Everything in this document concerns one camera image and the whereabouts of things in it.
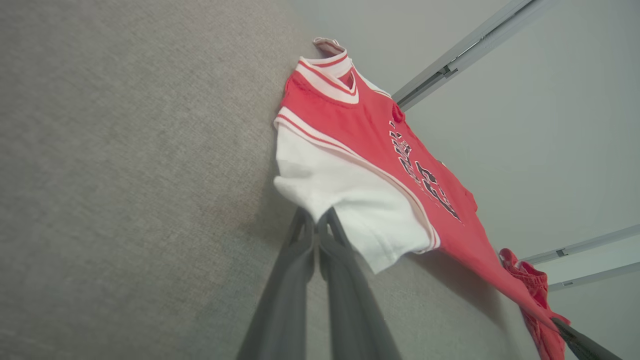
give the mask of red fabric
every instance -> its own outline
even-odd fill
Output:
[[[352,74],[358,96],[355,104],[332,99],[296,71],[287,82],[282,106],[328,137],[327,141],[348,147],[373,168],[388,174],[390,182],[402,184],[413,194],[408,195],[409,200],[415,197],[426,212],[440,237],[441,251],[557,331],[550,319],[552,313],[537,305],[522,281],[500,265],[476,215],[471,192],[427,151],[391,98],[369,88],[357,72],[352,70]]]
[[[549,286],[547,275],[536,270],[533,265],[523,261],[518,265],[518,258],[509,249],[500,250],[502,266],[516,279],[522,281],[529,290],[531,298],[543,309],[551,311],[547,302]],[[565,317],[553,313],[554,317],[571,325]],[[564,340],[556,331],[540,324],[540,322],[525,311],[522,312],[527,328],[536,343],[541,360],[562,360],[564,359]]]

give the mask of garment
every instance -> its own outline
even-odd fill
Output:
[[[326,39],[316,39],[316,45],[334,56],[323,62],[300,58],[287,80],[275,126],[340,154],[398,188],[423,227],[435,229],[433,248],[555,329],[550,312],[538,307],[527,288],[501,267],[476,215],[473,195],[427,151],[399,106],[355,70],[343,48]],[[325,71],[330,66],[344,75]]]
[[[307,62],[336,78],[349,76],[351,60],[345,51],[338,57],[338,62],[333,58]],[[274,184],[284,197],[305,208],[316,222],[333,206],[349,241],[374,273],[393,265],[407,252],[434,247],[435,231],[430,224],[423,226],[418,221],[411,203],[398,188],[339,152],[305,140],[296,130],[278,127],[276,160],[280,175]]]
[[[515,278],[527,287],[531,298],[543,309],[551,311],[547,302],[547,294],[549,287],[547,284],[547,275],[541,271],[537,271],[533,265],[518,261],[518,258],[509,249],[500,250],[500,260],[502,266]],[[526,312],[522,312],[527,329],[533,337],[540,353],[541,360],[562,360],[564,359],[564,340],[556,331],[549,329],[540,324],[533,316]],[[571,323],[565,317],[553,313],[555,318],[561,319],[565,324]]]

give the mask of gray carpet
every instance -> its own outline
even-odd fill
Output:
[[[294,206],[271,121],[287,3],[8,0],[0,359],[232,359]],[[439,254],[364,268],[406,359],[535,359],[517,307]],[[329,359],[311,281],[309,359]]]

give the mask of red jersey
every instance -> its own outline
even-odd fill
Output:
[[[476,215],[473,195],[427,151],[398,105],[356,71],[344,48],[328,39],[316,39],[316,46],[334,56],[313,65],[300,58],[287,80],[276,126],[339,152],[401,189],[425,229],[437,232],[435,248],[556,330],[552,313],[501,267]],[[343,76],[323,72],[323,67],[343,63]]]

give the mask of printed lettering on jersey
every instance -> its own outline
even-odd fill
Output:
[[[400,164],[402,164],[404,171],[411,176],[411,178],[415,181],[416,184],[420,187],[422,192],[429,195],[429,198],[437,201],[439,205],[442,205],[454,218],[460,220],[458,214],[453,210],[453,206],[447,199],[444,190],[438,184],[436,177],[427,169],[423,168],[418,161],[415,162],[415,166],[418,169],[418,172],[422,178],[422,184],[424,185],[424,189],[420,185],[420,179],[416,176],[415,171],[413,170],[413,166],[411,164],[411,160],[409,159],[409,155],[411,154],[411,146],[403,140],[402,134],[395,131],[396,125],[393,120],[389,122],[389,125],[394,128],[394,130],[389,131],[389,135],[391,136],[391,143],[394,144],[394,148],[396,152],[400,155],[398,160]]]

